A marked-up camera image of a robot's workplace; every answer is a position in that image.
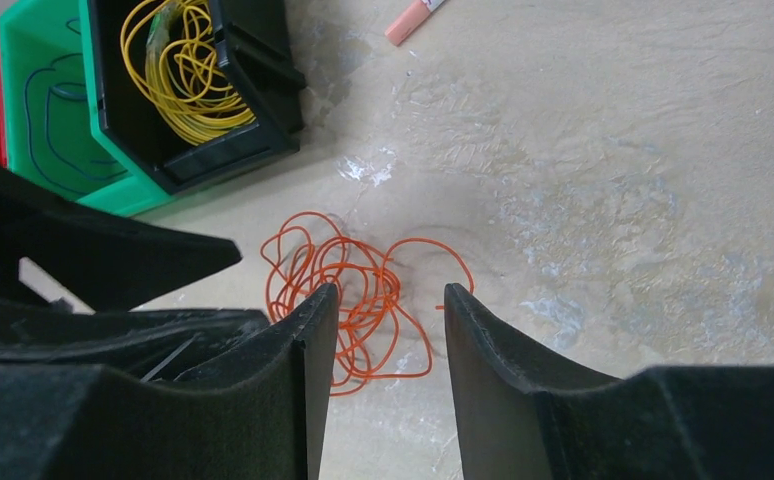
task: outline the orange cable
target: orange cable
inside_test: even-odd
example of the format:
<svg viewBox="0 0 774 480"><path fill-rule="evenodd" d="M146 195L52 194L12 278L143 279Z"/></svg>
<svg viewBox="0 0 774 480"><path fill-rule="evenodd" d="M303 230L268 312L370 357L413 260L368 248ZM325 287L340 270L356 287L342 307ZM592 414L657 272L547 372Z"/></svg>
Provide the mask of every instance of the orange cable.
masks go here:
<svg viewBox="0 0 774 480"><path fill-rule="evenodd" d="M308 229L297 224L307 217L315 217L327 223L333 231L333 236L321 244L316 244ZM284 238L296 233L304 235L305 242L284 257ZM388 264L393 261L393 252L411 243L433 245L451 254L466 273L469 291L475 289L472 273L466 263L457 252L444 243L413 237L396 242L386 252L381 252L372 245L344 235L333 220L318 212L293 215L284 222L278 233L261 246L261 257L272 266L266 280L265 296L266 308L273 323L283 320L300 301L320 285L333 283L339 290L341 318L335 359L345 373L340 378L335 375L332 379L332 396L350 395L372 380L419 378L431 372L434 365L431 341L422 324L399 305L402 282L398 275L388 268ZM267 254L270 248L274 257ZM273 295L273 287L279 283L278 280L282 285ZM348 291L348 284L352 283L352 280L357 280L359 283L356 285L361 285L363 291L360 299L349 306L344 302L348 300L344 293ZM437 306L436 309L442 310L443 306ZM396 350L401 329L406 326L402 320L410 323L419 333L426 350L426 368L415 373L379 373ZM376 362L377 357L369 351L366 342L385 321L393 325L393 338L381 360Z"/></svg>

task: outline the white residue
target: white residue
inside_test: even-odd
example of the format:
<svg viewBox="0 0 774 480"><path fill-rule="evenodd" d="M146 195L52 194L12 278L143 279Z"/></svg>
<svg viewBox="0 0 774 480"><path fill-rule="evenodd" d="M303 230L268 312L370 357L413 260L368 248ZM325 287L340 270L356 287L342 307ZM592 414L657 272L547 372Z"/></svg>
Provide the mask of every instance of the white residue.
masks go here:
<svg viewBox="0 0 774 480"><path fill-rule="evenodd" d="M540 269L540 273L548 277L557 277L561 273L561 266L557 263L550 263L549 265L543 266L543 268Z"/></svg>
<svg viewBox="0 0 774 480"><path fill-rule="evenodd" d="M522 253L528 257L528 263L534 263L534 261L537 259L537 252L535 252L534 248L532 247L523 248Z"/></svg>
<svg viewBox="0 0 774 480"><path fill-rule="evenodd" d="M408 368L408 360L410 358L411 358L411 353L408 352L408 353L405 354L404 357L398 359L396 361L396 371L393 372L393 373L396 374L396 375L401 375L401 374L405 373L405 370L407 370L407 368ZM387 390L393 390L394 388L396 388L399 385L399 382L401 382L401 380L397 378L396 381L393 382L392 385L387 387Z"/></svg>
<svg viewBox="0 0 774 480"><path fill-rule="evenodd" d="M382 147L382 153L395 156L395 152ZM337 161L337 173L346 180L357 180L361 183L371 184L377 187L393 178L393 164L388 163L377 168L372 163L362 160L360 157L343 157Z"/></svg>
<svg viewBox="0 0 774 480"><path fill-rule="evenodd" d="M575 301L560 295L534 302L525 301L520 306L530 308L536 315L546 317L558 327L558 333L552 338L552 347L556 350L573 346L584 328L584 309Z"/></svg>

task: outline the black cable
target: black cable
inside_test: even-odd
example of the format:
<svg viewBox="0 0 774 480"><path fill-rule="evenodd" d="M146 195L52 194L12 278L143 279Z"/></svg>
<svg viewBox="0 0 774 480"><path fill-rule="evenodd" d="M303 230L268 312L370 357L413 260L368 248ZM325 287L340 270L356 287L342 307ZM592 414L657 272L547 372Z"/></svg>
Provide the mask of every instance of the black cable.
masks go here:
<svg viewBox="0 0 774 480"><path fill-rule="evenodd" d="M65 26L68 30L80 35L81 32L79 30L72 28L72 23L76 21L80 21L80 19L79 18L70 19L69 21L66 22ZM48 67L40 68L31 72L31 74L28 76L27 80L25 81L24 107L25 107L25 118L27 120L27 130L28 130L28 156L31 158L31 162L34 165L34 168L36 168L39 174L51 185L58 187L60 189L63 189L67 192L83 196L83 195L87 195L90 192L83 192L83 191L77 190L75 188L69 187L61 182L58 182L52 179L45 173L45 171L42 168L42 165L40 165L40 163L37 161L36 155L34 154L33 122L31 118L31 107L30 107L30 100L29 100L31 83L33 82L34 78L36 78L37 75L45 72L56 72L57 71L56 65L59 62L62 62L72 57L80 57L80 56L82 56L82 54L80 53L70 53L67 55L63 55L52 60ZM60 160L63 164L75 170L77 173L84 176L88 180L105 182L105 181L111 181L119 176L124 175L126 173L125 170L122 170L121 172L117 172L111 175L106 175L106 176L91 175L85 172L80 167L78 167L75 163L67 160L55 148L54 142L51 139L51 115L50 115L51 98L54 96L62 100L66 100L69 102L78 102L78 103L80 102L86 103L87 101L86 92L84 93L71 92L67 90L66 87L80 87L85 89L86 85L84 85L83 83L77 83L77 82L58 82L56 84L51 85L48 88L46 92L46 99L45 99L45 121L43 124L43 127L45 128L45 137L46 137L46 143L48 144L48 148L51 150L52 154L54 154L54 156L58 160ZM108 159L108 160L90 160L90 163L97 164L97 165L113 165L118 162L112 159Z"/></svg>

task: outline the black curved panel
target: black curved panel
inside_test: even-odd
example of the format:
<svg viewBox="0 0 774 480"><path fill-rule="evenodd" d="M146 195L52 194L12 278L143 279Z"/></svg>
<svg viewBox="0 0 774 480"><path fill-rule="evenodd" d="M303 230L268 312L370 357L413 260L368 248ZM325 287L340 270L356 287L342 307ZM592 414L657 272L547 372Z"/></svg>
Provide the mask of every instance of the black curved panel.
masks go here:
<svg viewBox="0 0 774 480"><path fill-rule="evenodd" d="M774 478L774 367L654 367L616 380L446 287L464 478Z"/></svg>
<svg viewBox="0 0 774 480"><path fill-rule="evenodd" d="M0 364L101 363L146 380L174 379L267 326L257 310L76 315L0 297Z"/></svg>
<svg viewBox="0 0 774 480"><path fill-rule="evenodd" d="M240 261L230 240L93 210L0 167L0 295L31 303L18 282L30 258L94 310L129 310Z"/></svg>
<svg viewBox="0 0 774 480"><path fill-rule="evenodd" d="M0 366L0 478L318 478L337 291L175 381Z"/></svg>

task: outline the black plastic bin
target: black plastic bin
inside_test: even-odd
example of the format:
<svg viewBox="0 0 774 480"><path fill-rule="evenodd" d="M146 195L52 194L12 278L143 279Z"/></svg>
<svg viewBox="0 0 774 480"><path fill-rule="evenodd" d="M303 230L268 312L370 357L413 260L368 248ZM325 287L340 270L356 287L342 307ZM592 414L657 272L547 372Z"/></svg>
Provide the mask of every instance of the black plastic bin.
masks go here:
<svg viewBox="0 0 774 480"><path fill-rule="evenodd" d="M87 0L102 132L167 193L258 168L296 152L304 128L284 0L210 0L219 66L256 120L199 146L182 140L134 85L119 46L140 0ZM148 26L140 32L148 34ZM129 52L141 65L144 42Z"/></svg>

